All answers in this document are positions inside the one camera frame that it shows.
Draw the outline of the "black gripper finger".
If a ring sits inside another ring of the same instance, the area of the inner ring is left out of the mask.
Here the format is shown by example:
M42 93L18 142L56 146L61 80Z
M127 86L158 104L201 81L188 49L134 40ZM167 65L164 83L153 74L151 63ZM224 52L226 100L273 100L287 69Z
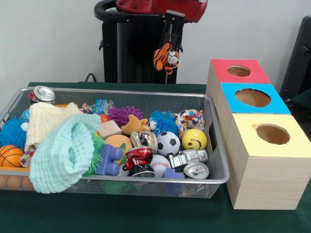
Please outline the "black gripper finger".
M184 18L180 17L173 22L173 51L178 51L181 44L181 35L184 26Z
M164 15L164 29L160 41L160 47L163 47L164 44L170 41L171 39L171 30L172 30L172 16L171 15Z

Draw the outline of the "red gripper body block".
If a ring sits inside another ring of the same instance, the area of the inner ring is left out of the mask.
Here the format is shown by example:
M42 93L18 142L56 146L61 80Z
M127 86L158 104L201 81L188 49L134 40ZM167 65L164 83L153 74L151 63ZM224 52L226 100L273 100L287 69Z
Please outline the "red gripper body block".
M180 15L185 21L197 23L205 13L207 4L207 0L151 0L150 8L160 15Z

